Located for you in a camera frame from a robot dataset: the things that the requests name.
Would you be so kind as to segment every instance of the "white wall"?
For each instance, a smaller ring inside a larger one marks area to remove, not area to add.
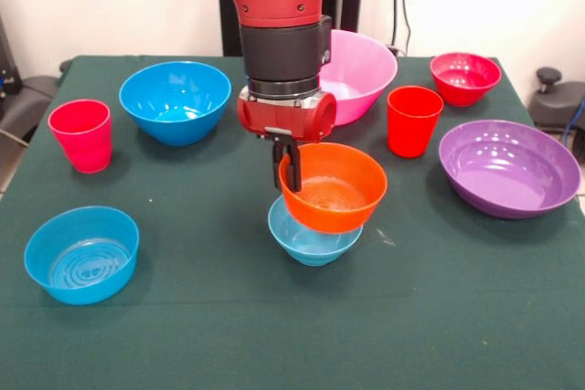
[[[218,0],[0,0],[23,76],[78,54],[220,55]]]
[[[391,8],[392,0],[364,0],[360,32],[389,43]],[[499,57],[523,99],[543,65],[585,80],[585,0],[407,0],[407,8],[410,55],[466,50]],[[404,47],[401,18],[397,46]]]
[[[585,79],[585,0],[407,0],[411,55],[497,56],[523,98],[542,65]],[[360,32],[390,41],[391,0],[364,0]],[[22,73],[78,54],[220,55],[218,0],[0,0]],[[398,44],[405,27],[399,25]]]

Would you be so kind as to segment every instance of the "pink cup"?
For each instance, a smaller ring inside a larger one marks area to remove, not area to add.
[[[112,116],[98,100],[73,100],[48,116],[48,127],[80,173],[104,170],[112,159]]]

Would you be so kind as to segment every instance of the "orange bowl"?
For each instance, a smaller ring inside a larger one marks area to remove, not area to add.
[[[299,153],[301,192],[287,185],[288,155],[279,166],[284,202],[294,219],[322,233],[346,233],[366,223],[388,188],[378,162],[339,143],[308,143]]]

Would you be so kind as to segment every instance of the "red bowl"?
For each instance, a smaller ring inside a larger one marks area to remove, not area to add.
[[[502,79],[502,70],[491,59],[461,52],[435,57],[431,74],[445,102],[457,107],[479,102]]]

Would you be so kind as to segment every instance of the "bowl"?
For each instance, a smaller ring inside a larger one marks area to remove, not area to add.
[[[439,154],[455,191],[491,216],[539,216],[566,204],[580,187],[569,150],[521,123],[464,123],[444,135]]]
[[[136,124],[159,142],[199,142],[219,123],[231,95],[228,77],[207,64],[176,61],[134,73],[120,89],[120,103]]]
[[[346,253],[359,239],[363,227],[338,235],[319,233],[295,220],[280,196],[268,212],[274,239],[294,259],[309,267],[321,267]]]
[[[322,233],[347,233],[363,226],[388,188],[378,162],[339,143],[307,143],[299,147],[299,154],[300,192],[287,185],[288,154],[279,165],[282,195],[291,215]]]
[[[502,70],[489,58],[457,52],[435,57],[431,75],[445,102],[468,107],[500,82]]]
[[[25,250],[28,275],[55,299],[88,305],[121,290],[136,267],[139,233],[124,212],[86,206],[51,218]]]
[[[383,44],[355,32],[331,32],[331,62],[321,68],[321,88],[335,96],[335,125],[361,118],[396,77],[398,63]]]

